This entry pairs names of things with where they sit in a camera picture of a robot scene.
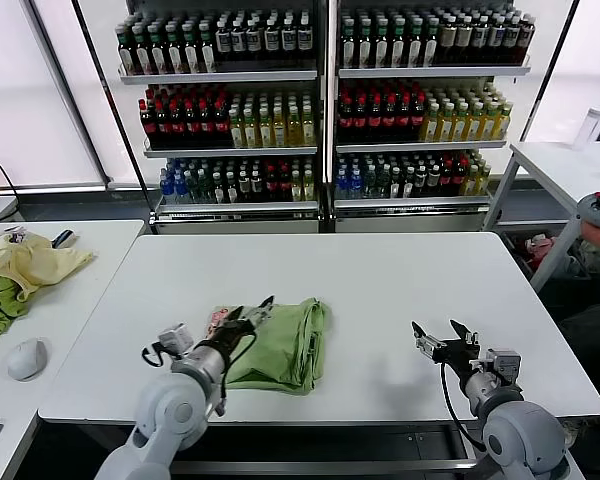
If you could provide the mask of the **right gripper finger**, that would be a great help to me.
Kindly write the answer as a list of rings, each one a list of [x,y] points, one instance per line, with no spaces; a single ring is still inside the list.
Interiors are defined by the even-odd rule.
[[[423,328],[416,322],[412,323],[416,348],[431,360],[436,359],[436,352],[440,348],[440,341],[425,333]]]
[[[469,330],[464,324],[451,319],[450,324],[458,337],[463,340],[467,345],[478,345],[479,337],[477,332]]]

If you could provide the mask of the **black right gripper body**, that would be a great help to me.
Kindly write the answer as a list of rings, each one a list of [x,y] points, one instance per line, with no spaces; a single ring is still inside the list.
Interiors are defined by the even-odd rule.
[[[477,360],[480,346],[464,340],[444,340],[437,350],[437,362],[449,365],[456,375],[472,375],[472,361]]]

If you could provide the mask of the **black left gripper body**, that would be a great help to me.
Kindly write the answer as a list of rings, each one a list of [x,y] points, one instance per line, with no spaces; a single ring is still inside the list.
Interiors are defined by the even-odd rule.
[[[255,327],[250,320],[229,320],[217,327],[203,344],[215,349],[222,356],[230,356],[243,337],[254,333]]]

